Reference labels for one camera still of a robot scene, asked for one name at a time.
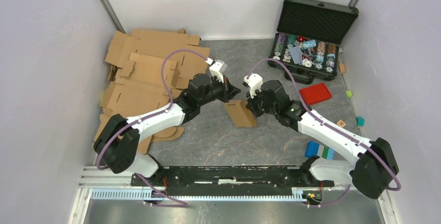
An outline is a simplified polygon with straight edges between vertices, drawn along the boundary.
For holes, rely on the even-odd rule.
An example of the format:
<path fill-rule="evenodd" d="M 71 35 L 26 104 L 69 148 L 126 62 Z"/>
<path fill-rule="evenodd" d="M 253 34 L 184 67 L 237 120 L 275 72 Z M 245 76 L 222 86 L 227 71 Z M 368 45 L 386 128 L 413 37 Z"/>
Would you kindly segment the brown cardboard box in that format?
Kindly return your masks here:
<path fill-rule="evenodd" d="M 224 103 L 224 107 L 237 128 L 251 128 L 257 125 L 253 113 L 247 109 L 245 100 L 231 100 Z"/>

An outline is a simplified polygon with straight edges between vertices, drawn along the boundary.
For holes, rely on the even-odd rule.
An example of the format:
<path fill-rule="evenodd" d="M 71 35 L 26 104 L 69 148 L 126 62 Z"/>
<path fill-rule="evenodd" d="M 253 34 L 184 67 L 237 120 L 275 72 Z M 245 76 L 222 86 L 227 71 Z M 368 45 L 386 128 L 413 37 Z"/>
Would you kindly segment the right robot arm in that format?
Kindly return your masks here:
<path fill-rule="evenodd" d="M 245 77 L 248 87 L 247 108 L 256 116 L 270 114 L 284 127 L 308 135 L 344 157 L 344 161 L 324 158 L 308 159 L 300 173 L 301 182 L 313 187 L 330 180 L 354 186 L 371 199 L 378 199 L 385 190 L 401 189 L 397 180 L 399 167 L 388 141 L 372 141 L 328 121 L 299 100 L 291 100 L 278 80 L 263 82 L 256 74 Z"/>

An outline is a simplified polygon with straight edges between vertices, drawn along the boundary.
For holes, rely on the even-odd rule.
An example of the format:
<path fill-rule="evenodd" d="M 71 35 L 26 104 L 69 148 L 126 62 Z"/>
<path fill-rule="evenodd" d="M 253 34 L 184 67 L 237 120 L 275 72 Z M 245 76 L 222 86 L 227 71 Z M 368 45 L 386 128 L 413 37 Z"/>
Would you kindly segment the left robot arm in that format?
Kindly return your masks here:
<path fill-rule="evenodd" d="M 139 143 L 193 120 L 203 105 L 216 100 L 228 102 L 240 92 L 226 77 L 218 80 L 215 76 L 197 74 L 176 99 L 162 108 L 127 118 L 120 114 L 111 116 L 93 145 L 98 155 L 97 168 L 108 168 L 114 174 L 137 173 L 150 186 L 158 186 L 163 181 L 163 171 L 151 155 L 137 151 Z"/>

